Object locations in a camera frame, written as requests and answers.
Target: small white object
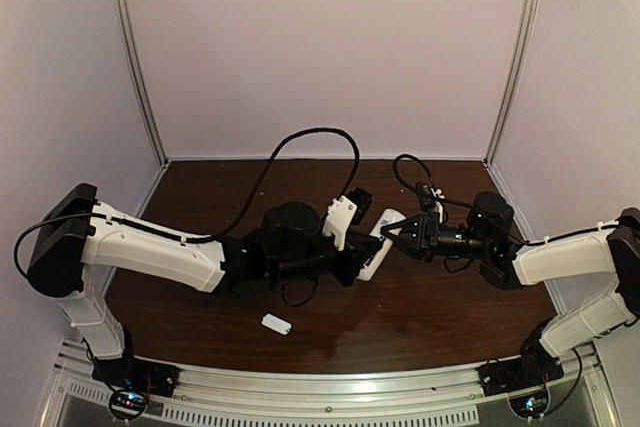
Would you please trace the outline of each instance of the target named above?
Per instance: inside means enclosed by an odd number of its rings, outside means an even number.
[[[322,227],[322,235],[325,237],[331,237],[333,235],[333,244],[339,252],[344,250],[347,230],[351,225],[353,216],[356,214],[356,210],[356,204],[344,195],[339,199],[333,199],[333,203],[327,210],[327,218]]]
[[[393,209],[386,209],[382,213],[382,215],[378,219],[378,222],[376,222],[376,225],[373,227],[373,229],[369,233],[370,236],[377,237],[382,241],[382,247],[376,253],[376,255],[371,257],[364,264],[362,269],[360,269],[360,273],[358,274],[358,279],[359,280],[364,280],[364,281],[371,280],[371,278],[373,277],[373,274],[376,273],[376,270],[378,270],[378,267],[380,267],[380,264],[382,263],[384,258],[389,253],[389,250],[391,250],[391,246],[393,245],[393,241],[391,239],[387,239],[382,234],[380,234],[380,229],[382,228],[382,226],[383,225],[387,225],[387,224],[394,224],[396,222],[400,222],[401,220],[404,220],[405,218],[406,217],[404,215],[402,215],[397,210],[393,210]],[[392,234],[398,234],[399,232],[400,232],[400,229],[394,229],[394,230],[391,231]]]
[[[444,199],[444,194],[441,189],[435,190],[432,188],[431,193],[438,199]],[[442,207],[442,204],[438,201],[436,201],[436,212],[438,213],[440,223],[444,222],[444,207]]]
[[[279,319],[275,315],[271,314],[267,314],[262,318],[262,325],[268,329],[275,330],[282,335],[287,335],[291,332],[291,324],[289,322]]]

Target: metal frame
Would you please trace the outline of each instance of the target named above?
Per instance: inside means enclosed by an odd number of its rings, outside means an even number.
[[[618,425],[600,359],[592,344],[579,348],[584,380],[603,427]],[[578,362],[562,358],[566,382]],[[145,414],[172,424],[236,427],[420,427],[477,425],[484,397],[476,368],[482,363],[387,374],[295,375],[237,372],[176,364],[172,399],[152,397]],[[85,346],[65,340],[56,361],[38,426],[58,424],[67,395],[104,405],[109,391],[91,379]]]
[[[518,36],[516,37],[516,45],[513,50],[513,57],[511,59],[511,67],[509,68],[509,76],[507,77],[507,84],[502,95],[502,102],[500,105],[500,111],[498,112],[498,118],[491,135],[491,142],[489,143],[489,149],[487,150],[487,156],[485,163],[492,165],[495,161],[500,141],[504,134],[504,129],[507,124],[507,119],[511,113],[511,107],[515,99],[516,90],[520,81],[520,75],[522,73],[522,67],[524,65],[524,59],[527,52],[527,46],[531,33],[533,32],[533,24],[538,11],[538,0],[524,0],[522,3],[522,13],[520,14],[520,26],[518,28]]]
[[[142,67],[140,65],[138,48],[136,47],[136,41],[133,35],[129,4],[127,3],[127,0],[115,0],[115,5],[118,23],[120,25],[120,33],[122,34],[122,42],[125,48],[127,65],[129,66],[129,73],[131,74],[133,90],[135,91],[136,98],[138,100],[140,115],[142,116],[142,121],[144,123],[145,130],[147,131],[147,136],[149,137],[149,142],[151,143],[151,148],[156,158],[156,162],[160,167],[164,167],[167,163],[167,155],[165,154],[162,146],[162,141],[158,132],[158,125],[155,121],[153,110],[151,109],[147,87],[144,83],[144,77],[142,76]]]

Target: black cable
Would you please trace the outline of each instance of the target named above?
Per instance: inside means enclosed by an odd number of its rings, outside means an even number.
[[[580,357],[580,354],[578,353],[578,351],[576,350],[576,348],[574,347],[573,349],[571,349],[573,351],[573,353],[576,356],[576,359],[578,359],[578,376],[576,377],[576,381],[573,383],[573,385],[571,386],[571,389],[569,389],[569,392],[567,392],[567,395],[564,396],[564,398],[558,402],[558,404],[549,409],[548,411],[546,411],[544,413],[544,416],[547,417],[548,415],[553,414],[556,410],[558,410],[560,407],[562,407],[567,400],[569,400],[569,398],[571,397],[571,395],[573,394],[573,392],[576,390],[576,388],[578,387],[578,384],[580,383],[580,379],[582,378],[582,358]]]
[[[91,362],[91,364],[93,364],[93,368],[95,369],[96,373],[98,374],[98,377],[100,377],[100,380],[102,381],[102,383],[104,385],[106,385],[109,390],[112,392],[111,396],[109,397],[109,401],[107,402],[107,408],[109,409],[109,413],[111,413],[111,415],[113,415],[116,419],[118,420],[122,420],[122,421],[134,421],[136,419],[138,419],[146,410],[146,406],[149,404],[149,391],[151,390],[150,388],[148,389],[148,392],[145,394],[141,394],[140,392],[137,392],[136,390],[134,390],[133,388],[121,388],[121,389],[116,389],[113,385],[111,385],[109,382],[107,382],[105,380],[104,375],[102,375],[102,372],[100,371],[100,367],[98,366],[98,361],[96,359],[95,354],[93,353],[93,351],[91,350],[91,347],[89,346],[89,342],[87,342],[87,339],[82,339],[82,343],[84,343],[87,346],[87,351],[86,351],[86,355],[87,355],[87,359],[89,359],[89,361]],[[122,395],[122,394],[135,394],[135,395],[139,395],[141,398],[144,399],[142,406],[145,407],[145,409],[142,409],[140,411],[138,411],[136,414],[131,415],[131,414],[125,414],[122,412],[119,412],[118,410],[116,410],[114,408],[114,403],[117,400],[118,396]]]
[[[100,367],[98,367],[96,356],[93,354],[91,347],[89,347],[89,342],[87,342],[87,339],[82,339],[82,343],[87,346],[87,352],[86,352],[87,359],[89,359],[89,361],[93,364],[93,368],[96,369],[96,373],[98,374],[98,377],[100,377],[100,380],[102,381],[102,383],[107,387],[109,387],[109,390],[111,392],[114,392],[114,393],[117,392],[116,388],[113,385],[111,385],[109,382],[107,382],[104,376],[102,375],[102,372],[100,371]]]
[[[258,189],[260,188],[260,185],[262,184],[262,181],[266,177],[267,173],[269,172],[269,169],[273,165],[274,161],[276,160],[276,157],[278,156],[280,151],[284,148],[284,146],[287,145],[292,140],[298,139],[300,137],[304,137],[305,135],[312,135],[312,134],[335,134],[335,135],[339,135],[340,137],[346,139],[347,142],[349,142],[349,144],[351,145],[351,148],[353,150],[353,166],[351,167],[351,172],[349,174],[349,177],[347,177],[347,181],[345,182],[344,187],[340,191],[340,194],[338,195],[338,197],[346,194],[347,193],[347,189],[349,188],[349,186],[353,182],[353,179],[355,178],[356,173],[358,172],[358,167],[360,165],[360,150],[358,149],[358,144],[356,143],[356,141],[353,139],[353,137],[351,137],[344,130],[336,129],[336,128],[333,128],[333,127],[314,127],[312,129],[301,130],[299,132],[295,132],[295,133],[285,137],[278,144],[278,146],[274,149],[274,151],[271,153],[271,156],[269,156],[269,160],[267,160],[267,163],[262,168],[262,172],[260,172],[260,175],[256,179],[256,182],[253,185],[253,188],[249,192],[249,195],[247,197],[247,200],[244,203],[244,206],[242,207],[242,209],[240,209],[240,212],[238,213],[236,218],[229,225],[227,225],[224,229],[222,229],[220,232],[218,232],[217,234],[214,234],[214,235],[209,235],[209,236],[201,237],[201,238],[189,238],[189,239],[187,239],[187,243],[188,244],[203,244],[203,243],[207,243],[207,242],[214,242],[214,241],[218,240],[220,237],[223,237],[223,236],[227,235],[229,232],[231,232],[233,229],[235,229],[238,226],[238,224],[242,221],[242,219],[244,218],[246,213],[249,211],[249,208],[251,207],[251,203],[253,202],[254,197],[258,193]]]
[[[400,154],[395,159],[393,159],[393,163],[391,164],[391,169],[393,170],[393,173],[396,176],[396,179],[398,177],[400,178],[402,177],[398,170],[398,164],[400,163],[401,160],[404,160],[404,159],[410,160],[414,164],[417,164],[427,176],[427,180],[429,181],[429,187],[431,187],[433,190],[436,190],[436,184],[433,181],[433,175],[431,174],[431,169],[429,169],[429,167],[427,167],[427,164],[425,164],[422,160],[417,158],[415,155]]]
[[[297,304],[292,304],[292,303],[289,302],[289,299],[287,298],[287,286],[283,285],[282,286],[282,301],[287,306],[293,307],[293,308],[296,308],[296,309],[298,307],[302,307],[303,305],[307,305],[316,296],[316,292],[318,291],[318,285],[319,284],[320,284],[320,277],[316,277],[315,280],[313,281],[313,287],[311,288],[311,293],[307,296],[306,299],[304,299],[302,302],[298,302]]]
[[[20,272],[20,275],[22,275],[22,277],[24,277],[25,279],[28,279],[27,272],[20,265],[20,259],[19,259],[20,245],[24,241],[25,237],[27,237],[27,235],[29,235],[34,230],[41,229],[42,227],[45,227],[47,225],[51,225],[51,224],[55,224],[57,222],[62,222],[62,221],[71,220],[71,219],[81,219],[81,218],[85,218],[85,217],[87,217],[87,218],[88,217],[100,217],[100,218],[103,218],[103,219],[106,218],[106,216],[103,215],[103,214],[94,214],[94,213],[91,213],[91,212],[83,212],[83,213],[79,213],[79,214],[70,214],[70,215],[62,215],[60,217],[55,217],[53,219],[43,220],[42,222],[38,222],[37,224],[33,224],[31,227],[27,228],[24,232],[22,232],[18,236],[18,240],[16,240],[16,243],[13,246],[13,263],[15,264],[16,269],[18,269],[18,272]]]
[[[469,259],[464,263],[464,265],[462,267],[458,267],[457,269],[452,269],[449,266],[449,260],[453,260],[453,258],[451,258],[449,256],[444,258],[444,269],[450,274],[457,274],[458,272],[462,272],[464,270],[467,270],[469,267],[471,267],[471,264],[473,264],[473,259]]]

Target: black mounting bracket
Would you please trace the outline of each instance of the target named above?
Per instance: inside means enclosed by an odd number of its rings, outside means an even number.
[[[542,384],[542,379],[521,378],[522,371],[522,357],[489,362],[479,367],[478,375],[485,397],[539,387]],[[548,381],[564,376],[562,366],[555,362],[546,366],[545,373],[548,374]]]

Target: ventilation slot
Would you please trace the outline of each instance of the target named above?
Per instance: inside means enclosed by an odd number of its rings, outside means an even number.
[[[165,403],[162,417],[174,424],[188,427],[464,427],[478,424],[478,411],[475,406],[388,421],[362,419],[355,423],[309,424],[304,420],[292,422],[291,419],[271,422],[255,420],[255,418],[250,420],[241,416],[217,414],[203,409]]]

